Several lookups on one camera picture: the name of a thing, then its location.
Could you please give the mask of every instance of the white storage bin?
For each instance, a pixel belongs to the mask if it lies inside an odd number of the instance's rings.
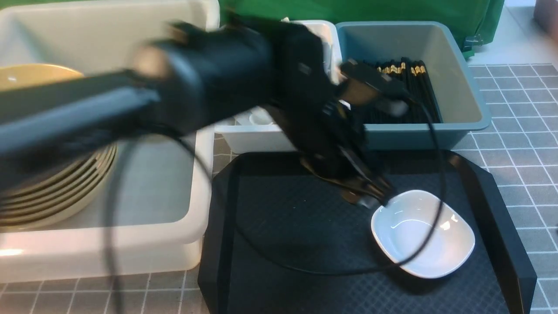
[[[127,65],[140,42],[180,19],[219,27],[217,0],[107,0],[0,11],[0,66],[54,63],[84,74]],[[190,137],[211,169],[213,128]],[[114,249],[122,274],[191,269],[208,222],[207,178],[176,144],[144,139],[124,176]],[[102,193],[77,215],[40,230],[0,235],[0,282],[105,275]]]
[[[293,21],[308,27],[331,45],[330,75],[334,83],[338,83],[337,66],[342,61],[341,48],[335,25],[328,21]],[[215,133],[222,134],[230,149],[237,153],[254,151],[293,151],[295,148],[277,125],[234,125],[227,120],[215,125]]]

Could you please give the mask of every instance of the table surface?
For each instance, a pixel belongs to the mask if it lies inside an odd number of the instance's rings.
[[[491,172],[539,277],[532,313],[558,314],[558,71],[552,65],[472,66],[492,125],[455,151]],[[233,154],[217,135],[214,173]],[[122,276],[127,314],[208,313],[197,269]],[[113,313],[106,278],[0,284],[0,313]]]

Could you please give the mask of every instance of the beige plate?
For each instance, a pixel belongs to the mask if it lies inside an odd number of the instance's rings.
[[[51,201],[52,205],[47,207],[44,210],[40,211],[33,211],[33,213],[29,215],[23,216],[16,216],[16,217],[6,217],[2,215],[0,217],[0,225],[15,225],[20,223],[32,222],[36,221],[48,216],[51,216],[59,211],[68,208],[73,203],[77,202],[79,199],[84,197],[87,193],[89,193],[94,187],[95,184],[98,184],[100,179],[103,177],[104,173],[107,171],[108,167],[112,165],[114,157],[116,155],[116,149],[112,150],[112,153],[107,155],[106,159],[99,163],[98,171],[91,175],[86,181],[72,190],[70,193],[59,197],[55,201]]]
[[[25,230],[25,229],[35,229],[40,228],[48,225],[55,224],[60,222],[64,219],[67,219],[79,211],[84,209],[89,203],[91,203],[97,194],[101,191],[104,187],[107,179],[110,177],[112,169],[116,163],[116,155],[115,158],[112,159],[111,163],[107,164],[107,168],[105,169],[104,175],[97,175],[93,182],[88,185],[80,195],[76,195],[72,198],[72,202],[68,202],[68,206],[64,209],[59,210],[57,213],[52,214],[51,216],[41,217],[34,221],[27,221],[25,223],[21,223],[18,225],[0,225],[0,231],[9,231],[9,230]]]
[[[84,163],[77,171],[73,172],[58,183],[36,193],[29,194],[25,197],[11,198],[4,201],[2,206],[3,213],[0,215],[0,221],[4,217],[20,216],[37,212],[53,205],[60,200],[61,197],[67,196],[76,186],[82,184],[86,179],[100,168],[100,163],[110,157],[115,145],[105,148],[102,152],[95,154],[87,162]]]
[[[0,68],[0,92],[10,89],[19,89],[64,80],[82,78],[83,74],[63,66],[52,64],[23,64]],[[71,165],[54,169],[29,182],[24,182],[19,188],[4,192],[4,196],[19,196],[20,194],[35,191],[44,187],[80,165],[81,161],[76,161]]]
[[[91,167],[91,164],[99,160],[103,154],[105,154],[105,152],[100,151],[92,155],[89,159],[81,161],[79,167],[72,169],[72,171],[67,173],[66,176],[60,175],[61,173],[57,174],[56,176],[60,178],[52,185],[47,185],[42,189],[39,189],[32,193],[24,194],[22,196],[4,197],[4,199],[2,200],[2,210],[9,211],[21,207],[28,207],[27,205],[25,205],[25,203],[30,202],[34,199],[56,194],[57,191],[72,183],[76,179],[76,177],[82,175],[83,172],[89,169]]]

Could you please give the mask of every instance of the wire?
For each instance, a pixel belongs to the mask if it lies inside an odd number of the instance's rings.
[[[442,154],[442,151],[440,149],[440,145],[438,143],[437,137],[436,137],[436,133],[434,130],[434,123],[432,122],[432,117],[430,116],[428,109],[420,103],[415,103],[416,105],[420,106],[422,108],[422,110],[424,111],[424,114],[426,116],[427,119],[427,124],[429,127],[429,133],[430,136],[432,137],[432,142],[434,144],[434,148],[436,150],[436,155],[437,155],[437,159],[438,162],[440,164],[440,202],[438,203],[438,208],[436,211],[436,217],[434,218],[434,222],[431,225],[431,228],[428,232],[428,234],[426,235],[426,237],[424,238],[422,244],[418,247],[418,249],[411,254],[408,258],[404,259],[403,261],[400,261],[398,263],[393,263],[390,265],[384,265],[381,267],[370,267],[370,268],[363,268],[363,269],[351,269],[351,270],[343,270],[343,271],[339,271],[339,272],[318,272],[318,271],[313,271],[313,270],[307,270],[307,269],[302,269],[302,268],[298,268],[298,267],[294,267],[294,266],[290,266],[287,264],[282,264],[272,258],[270,258],[264,251],[262,251],[260,248],[258,248],[258,246],[246,235],[246,233],[244,232],[244,230],[242,230],[242,228],[240,228],[240,226],[235,222],[235,230],[238,233],[238,235],[241,236],[241,238],[258,254],[260,255],[262,258],[266,259],[268,262],[284,268],[284,269],[288,269],[288,270],[292,270],[295,272],[299,272],[299,273],[304,273],[304,274],[308,274],[308,275],[318,275],[318,276],[325,276],[325,277],[342,277],[342,276],[351,276],[351,275],[362,275],[362,274],[371,274],[371,273],[378,273],[378,272],[384,272],[386,270],[390,270],[396,267],[401,267],[409,262],[411,262],[412,260],[414,260],[426,247],[426,245],[429,243],[430,239],[432,238],[435,230],[436,230],[436,226],[438,225],[439,221],[440,221],[440,217],[442,214],[442,208],[444,206],[444,200],[445,200],[445,196],[446,196],[446,176],[445,176],[445,163],[444,163],[444,156]],[[217,202],[217,206],[222,206],[224,208],[224,206],[226,206],[225,203],[225,195],[223,193],[223,191],[220,189],[220,187],[216,186],[216,185],[212,185],[211,182],[212,180],[212,174],[211,171],[209,171],[208,167],[205,165],[204,161],[197,155],[197,153],[195,152],[195,149],[185,140],[183,140],[180,137],[180,133],[177,132],[176,130],[164,126],[164,125],[150,125],[147,128],[145,128],[146,133],[151,133],[151,134],[159,134],[159,135],[163,135],[166,136],[168,138],[170,138],[171,140],[174,140],[174,142],[178,143],[183,149],[185,149],[189,155],[194,159],[195,162],[197,162],[199,164],[199,166],[201,167],[204,175],[206,176],[208,183],[212,186],[212,195],[215,197],[215,200]],[[116,259],[114,256],[114,249],[112,246],[113,243],[113,239],[114,239],[114,232],[113,232],[113,226],[114,226],[114,220],[116,217],[116,205],[118,204],[118,196],[119,196],[119,190],[121,187],[121,183],[122,183],[122,177],[123,177],[123,173],[124,170],[126,169],[126,166],[128,165],[129,159],[131,158],[132,154],[134,153],[134,151],[136,150],[138,145],[138,141],[137,139],[132,141],[127,147],[125,147],[123,149],[123,152],[121,153],[119,159],[119,163],[116,166],[116,169],[114,171],[113,174],[113,178],[109,183],[108,186],[108,194],[107,194],[107,205],[105,207],[105,213],[104,213],[104,225],[105,225],[105,229],[104,229],[104,260],[105,260],[105,266],[107,267],[107,271],[109,273],[109,279],[113,284],[113,298],[114,298],[114,309],[115,309],[115,313],[120,314],[123,313],[124,311],[124,303],[123,303],[123,298],[122,298],[122,292],[121,292],[121,281],[120,278],[117,276],[118,274],[118,267],[117,267],[117,263],[116,263]]]
[[[353,275],[363,275],[363,274],[372,274],[372,273],[378,273],[378,272],[385,272],[386,270],[391,270],[393,268],[397,268],[397,267],[401,267],[405,264],[408,264],[409,262],[413,261],[423,250],[424,248],[428,245],[428,243],[430,242],[430,239],[432,238],[432,235],[434,234],[434,232],[436,231],[436,226],[438,225],[438,223],[440,222],[440,217],[442,214],[442,209],[445,203],[445,197],[446,197],[446,171],[445,171],[445,163],[444,163],[444,156],[442,153],[442,150],[440,149],[440,144],[438,143],[438,139],[436,136],[436,132],[434,130],[434,123],[432,121],[432,117],[430,116],[428,109],[426,108],[426,106],[424,106],[422,103],[417,103],[414,102],[415,105],[420,106],[422,108],[422,110],[424,111],[424,114],[426,116],[426,121],[428,124],[428,128],[429,128],[429,133],[430,136],[432,138],[432,143],[434,145],[434,149],[436,150],[436,155],[437,155],[437,159],[439,162],[439,172],[440,172],[440,201],[438,202],[438,208],[436,210],[436,216],[434,218],[434,221],[429,229],[428,234],[426,235],[426,237],[424,238],[424,240],[422,241],[422,244],[418,247],[418,249],[411,254],[408,258],[398,262],[398,263],[393,263],[390,265],[385,265],[385,266],[380,266],[380,267],[369,267],[369,268],[363,268],[363,269],[352,269],[352,270],[344,270],[344,271],[338,271],[338,272],[317,272],[317,271],[313,271],[313,270],[307,270],[307,269],[301,269],[298,267],[294,267],[294,266],[290,266],[290,265],[286,265],[286,264],[282,264],[279,263],[277,261],[275,261],[274,259],[270,258],[267,254],[265,254],[265,252],[263,252],[260,248],[258,248],[257,245],[254,244],[254,242],[252,242],[252,240],[250,240],[250,238],[248,236],[246,236],[246,233],[244,233],[244,231],[238,226],[238,224],[236,224],[236,231],[237,233],[243,238],[243,240],[254,250],[256,251],[256,253],[258,253],[261,257],[263,257],[264,259],[266,259],[268,262],[273,263],[276,266],[288,269],[288,270],[293,270],[295,272],[299,272],[299,273],[305,273],[308,275],[317,275],[317,276],[325,276],[325,277],[343,277],[343,276],[353,276]],[[220,206],[224,206],[224,202],[220,201]]]
[[[122,282],[118,274],[118,265],[114,254],[114,223],[116,220],[116,206],[118,204],[118,197],[120,196],[119,190],[122,186],[122,177],[126,167],[129,164],[130,158],[136,151],[139,141],[135,137],[128,145],[124,147],[120,156],[119,162],[112,175],[112,178],[107,187],[107,199],[105,211],[103,215],[103,259],[107,273],[109,274],[109,285],[112,284],[111,300],[113,299],[114,313],[124,313],[124,300],[122,298]]]
[[[426,245],[430,242],[430,239],[432,238],[435,230],[436,230],[436,226],[438,225],[439,221],[440,221],[440,217],[442,214],[442,208],[444,206],[444,202],[445,202],[445,196],[446,196],[446,176],[445,176],[445,163],[444,163],[444,156],[442,154],[442,151],[440,149],[440,145],[438,143],[437,137],[436,137],[436,133],[434,130],[434,123],[432,122],[432,117],[430,116],[428,109],[420,103],[416,103],[416,105],[420,106],[422,108],[422,110],[424,111],[424,114],[426,116],[427,119],[427,124],[429,127],[429,132],[430,132],[430,136],[432,137],[432,142],[434,145],[434,148],[436,150],[437,153],[437,159],[438,162],[440,164],[440,201],[438,203],[438,207],[437,207],[437,211],[436,211],[436,216],[434,218],[434,222],[432,223],[432,226],[428,232],[428,234],[426,235],[425,239],[423,240],[422,244],[418,247],[418,249],[411,254],[408,258],[398,262],[398,263],[393,263],[390,265],[385,265],[385,266],[381,266],[381,267],[371,267],[371,268],[363,268],[363,269],[352,269],[352,270],[344,270],[344,271],[339,271],[339,272],[318,272],[318,271],[313,271],[313,270],[307,270],[307,269],[302,269],[302,268],[298,268],[298,267],[294,267],[294,266],[290,266],[287,264],[283,264],[280,263],[272,258],[270,258],[264,251],[262,251],[260,248],[258,248],[258,246],[246,235],[246,233],[244,232],[244,230],[242,230],[242,228],[235,222],[235,230],[238,233],[238,235],[240,235],[242,237],[242,239],[256,252],[258,253],[261,257],[263,257],[264,259],[266,259],[268,262],[284,268],[284,269],[288,269],[288,270],[293,270],[295,272],[299,272],[299,273],[305,273],[305,274],[309,274],[309,275],[319,275],[319,276],[326,276],[326,277],[341,277],[341,276],[351,276],[351,275],[362,275],[362,274],[370,274],[370,273],[377,273],[377,272],[384,272],[386,270],[390,270],[396,267],[401,267],[411,261],[413,261],[426,247]],[[176,141],[180,146],[182,146],[186,151],[188,151],[188,153],[194,158],[195,161],[198,162],[198,164],[201,166],[205,176],[207,177],[208,181],[211,182],[212,181],[212,175],[211,172],[209,171],[209,169],[205,166],[204,162],[201,160],[201,158],[199,158],[199,156],[196,154],[195,149],[188,144],[187,142],[185,142],[184,140],[182,140],[179,137],[179,133],[176,132],[175,130],[165,127],[165,126],[158,126],[156,129],[149,129],[149,131],[153,132],[153,133],[157,133],[160,135],[165,135],[171,139],[173,139],[174,141]],[[217,206],[222,206],[224,207],[226,205],[225,203],[225,196],[223,191],[217,187],[217,186],[213,186],[213,193],[215,196],[215,200],[217,201]]]

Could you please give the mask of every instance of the green backdrop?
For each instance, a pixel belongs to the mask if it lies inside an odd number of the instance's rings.
[[[0,0],[0,8],[64,0]],[[231,0],[219,0],[221,7]],[[236,11],[292,20],[437,21],[445,24],[463,49],[467,37],[487,44],[494,39],[504,0],[233,0]]]

